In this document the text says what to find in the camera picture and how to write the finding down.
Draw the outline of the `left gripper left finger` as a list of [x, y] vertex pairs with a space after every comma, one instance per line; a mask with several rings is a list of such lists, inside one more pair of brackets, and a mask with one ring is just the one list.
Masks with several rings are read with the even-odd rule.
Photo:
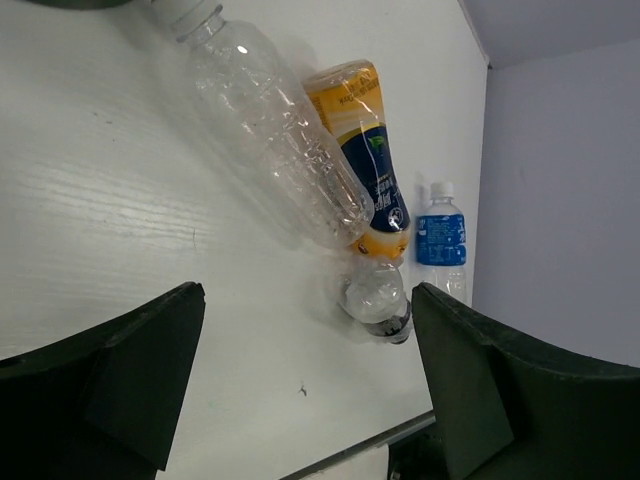
[[167, 467], [205, 314], [184, 283], [1, 362], [4, 479], [153, 479]]

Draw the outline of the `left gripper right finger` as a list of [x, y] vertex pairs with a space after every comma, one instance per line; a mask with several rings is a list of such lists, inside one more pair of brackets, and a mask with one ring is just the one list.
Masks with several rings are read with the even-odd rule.
[[639, 371], [556, 347], [435, 286], [414, 327], [453, 479], [635, 479]]

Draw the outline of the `clear crinkled bottle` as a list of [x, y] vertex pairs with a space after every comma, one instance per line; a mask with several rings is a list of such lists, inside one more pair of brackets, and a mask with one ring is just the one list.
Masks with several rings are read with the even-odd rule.
[[224, 19], [217, 1], [150, 5], [186, 46], [194, 105], [241, 177], [316, 244], [357, 240], [373, 218], [371, 196], [271, 40], [252, 23]]

